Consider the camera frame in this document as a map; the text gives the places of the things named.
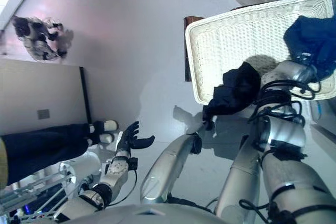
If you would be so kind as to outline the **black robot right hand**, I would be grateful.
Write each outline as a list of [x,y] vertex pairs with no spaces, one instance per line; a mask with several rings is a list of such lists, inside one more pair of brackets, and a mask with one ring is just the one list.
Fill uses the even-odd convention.
[[308,52],[299,52],[295,55],[295,60],[297,63],[304,65],[307,67],[307,70],[310,72],[310,82],[318,82],[318,71],[317,68],[313,64],[313,55]]

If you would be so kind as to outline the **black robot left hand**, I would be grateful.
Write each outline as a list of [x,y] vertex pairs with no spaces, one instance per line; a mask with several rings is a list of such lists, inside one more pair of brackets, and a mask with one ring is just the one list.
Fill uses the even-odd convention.
[[127,151],[131,153],[131,150],[140,150],[150,147],[155,136],[152,135],[148,138],[138,138],[139,133],[139,121],[135,121],[122,133],[120,140],[117,143],[116,152]]

